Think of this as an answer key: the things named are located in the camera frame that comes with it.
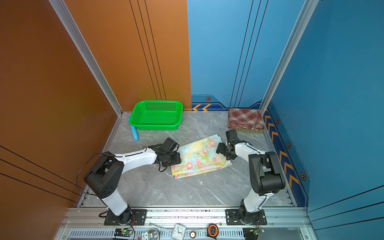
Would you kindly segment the cream yellow cloth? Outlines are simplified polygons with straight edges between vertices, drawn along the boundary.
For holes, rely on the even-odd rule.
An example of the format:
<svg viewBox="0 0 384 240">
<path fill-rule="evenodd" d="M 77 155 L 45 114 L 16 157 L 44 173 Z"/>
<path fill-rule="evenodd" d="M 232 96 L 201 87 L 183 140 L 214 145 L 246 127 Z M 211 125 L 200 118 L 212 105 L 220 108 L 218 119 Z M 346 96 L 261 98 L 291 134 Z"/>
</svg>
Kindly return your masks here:
<svg viewBox="0 0 384 240">
<path fill-rule="evenodd" d="M 222 140 L 218 135 L 212 135 L 179 147 L 181 163 L 172 166 L 172 176 L 175 179 L 192 177 L 232 166 L 225 156 L 216 153 Z"/>
</svg>

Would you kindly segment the red plaid skirt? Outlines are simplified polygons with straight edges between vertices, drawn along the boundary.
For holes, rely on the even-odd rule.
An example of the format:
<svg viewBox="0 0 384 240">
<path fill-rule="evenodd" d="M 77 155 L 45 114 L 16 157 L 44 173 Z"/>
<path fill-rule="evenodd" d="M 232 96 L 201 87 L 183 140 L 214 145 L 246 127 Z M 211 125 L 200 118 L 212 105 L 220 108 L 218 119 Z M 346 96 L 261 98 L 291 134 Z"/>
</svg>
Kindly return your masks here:
<svg viewBox="0 0 384 240">
<path fill-rule="evenodd" d="M 260 110 L 230 108 L 228 114 L 228 128 L 232 130 L 261 131 L 264 129 Z"/>
</svg>

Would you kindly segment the olive green skirt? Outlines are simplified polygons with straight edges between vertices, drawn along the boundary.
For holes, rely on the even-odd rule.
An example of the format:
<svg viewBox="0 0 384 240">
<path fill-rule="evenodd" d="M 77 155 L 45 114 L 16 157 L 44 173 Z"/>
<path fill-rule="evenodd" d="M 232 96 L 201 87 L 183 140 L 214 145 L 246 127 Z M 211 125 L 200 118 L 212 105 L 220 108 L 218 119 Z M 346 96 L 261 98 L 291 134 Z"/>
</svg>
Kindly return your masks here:
<svg viewBox="0 0 384 240">
<path fill-rule="evenodd" d="M 249 130 L 249 129 L 234 129 L 234 131 L 244 133 L 244 134 L 261 134 L 263 130 Z"/>
</svg>

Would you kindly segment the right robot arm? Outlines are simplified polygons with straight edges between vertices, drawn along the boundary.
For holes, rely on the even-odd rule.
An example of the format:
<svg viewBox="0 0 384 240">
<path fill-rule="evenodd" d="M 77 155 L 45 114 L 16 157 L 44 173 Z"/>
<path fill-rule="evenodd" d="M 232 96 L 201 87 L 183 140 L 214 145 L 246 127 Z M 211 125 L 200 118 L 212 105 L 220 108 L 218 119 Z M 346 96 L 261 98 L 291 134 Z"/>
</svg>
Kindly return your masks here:
<svg viewBox="0 0 384 240">
<path fill-rule="evenodd" d="M 234 160 L 241 157 L 249 163 L 250 183 L 252 189 L 237 210 L 227 209 L 227 225 L 265 226 L 267 218 L 264 204 L 274 194 L 286 187 L 285 174 L 275 152 L 256 149 L 251 143 L 238 138 L 235 130 L 226 132 L 227 142 L 220 143 L 216 153 Z"/>
</svg>

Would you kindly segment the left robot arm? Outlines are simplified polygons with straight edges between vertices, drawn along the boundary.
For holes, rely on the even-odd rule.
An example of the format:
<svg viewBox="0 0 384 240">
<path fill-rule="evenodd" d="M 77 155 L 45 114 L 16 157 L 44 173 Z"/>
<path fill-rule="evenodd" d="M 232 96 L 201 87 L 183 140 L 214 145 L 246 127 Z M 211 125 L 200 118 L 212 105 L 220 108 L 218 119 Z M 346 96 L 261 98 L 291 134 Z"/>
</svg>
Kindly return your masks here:
<svg viewBox="0 0 384 240">
<path fill-rule="evenodd" d="M 167 138 L 163 143 L 143 147 L 142 150 L 113 154 L 96 154 L 97 161 L 85 174 L 84 181 L 108 208 L 107 219 L 118 225 L 128 226 L 134 223 L 134 213 L 118 190 L 121 176 L 136 168 L 147 165 L 159 165 L 159 172 L 181 163 L 178 152 L 180 145 Z"/>
</svg>

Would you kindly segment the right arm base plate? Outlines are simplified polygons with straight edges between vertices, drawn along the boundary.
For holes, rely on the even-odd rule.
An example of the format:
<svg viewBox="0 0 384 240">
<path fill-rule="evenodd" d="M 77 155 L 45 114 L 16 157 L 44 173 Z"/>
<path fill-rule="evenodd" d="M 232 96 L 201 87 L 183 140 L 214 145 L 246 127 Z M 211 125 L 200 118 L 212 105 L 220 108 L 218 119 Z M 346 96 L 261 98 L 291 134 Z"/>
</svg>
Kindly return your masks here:
<svg viewBox="0 0 384 240">
<path fill-rule="evenodd" d="M 248 213 L 240 209 L 226 209 L 225 213 L 226 213 L 227 225 L 229 226 L 235 226 L 235 225 L 266 226 L 268 224 L 264 210 L 261 210 L 255 213 Z"/>
</svg>

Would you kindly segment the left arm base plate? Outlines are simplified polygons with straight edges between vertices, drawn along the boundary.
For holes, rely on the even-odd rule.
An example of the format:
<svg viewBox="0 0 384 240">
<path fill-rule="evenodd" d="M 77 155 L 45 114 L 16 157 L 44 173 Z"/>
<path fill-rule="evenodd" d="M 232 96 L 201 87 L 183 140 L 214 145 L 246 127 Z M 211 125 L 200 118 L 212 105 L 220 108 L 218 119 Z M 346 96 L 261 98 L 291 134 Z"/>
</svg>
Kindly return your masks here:
<svg viewBox="0 0 384 240">
<path fill-rule="evenodd" d="M 112 211 L 108 211 L 105 226 L 143 226 L 147 218 L 146 209 L 127 209 L 120 216 L 116 216 Z"/>
</svg>

